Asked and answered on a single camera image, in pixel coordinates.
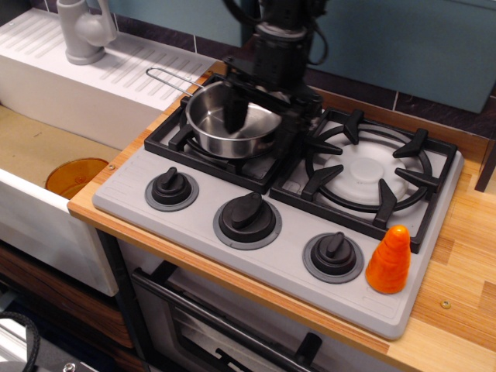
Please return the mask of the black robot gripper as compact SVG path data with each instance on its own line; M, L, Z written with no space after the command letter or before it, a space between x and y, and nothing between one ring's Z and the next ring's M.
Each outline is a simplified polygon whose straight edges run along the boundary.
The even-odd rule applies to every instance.
M322 31L315 21L291 29L274 22L256 25L251 60L227 56L223 84L224 127L228 134L244 126L248 104L260 105L281 115L275 131L273 157L284 159L298 138L306 133L306 120L319 115L322 98L305 82L314 35Z

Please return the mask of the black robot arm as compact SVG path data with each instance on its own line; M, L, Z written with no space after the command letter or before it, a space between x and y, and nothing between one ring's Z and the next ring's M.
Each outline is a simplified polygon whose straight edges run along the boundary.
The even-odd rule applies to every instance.
M234 1L226 8L256 31L254 57L227 57L225 83L232 94L224 108L226 129L242 127L248 105L254 103L281 117L272 155L284 158L319 117L322 97L305 82L314 35L322 33L316 19L325 14L324 1L262 1L260 18L247 15Z

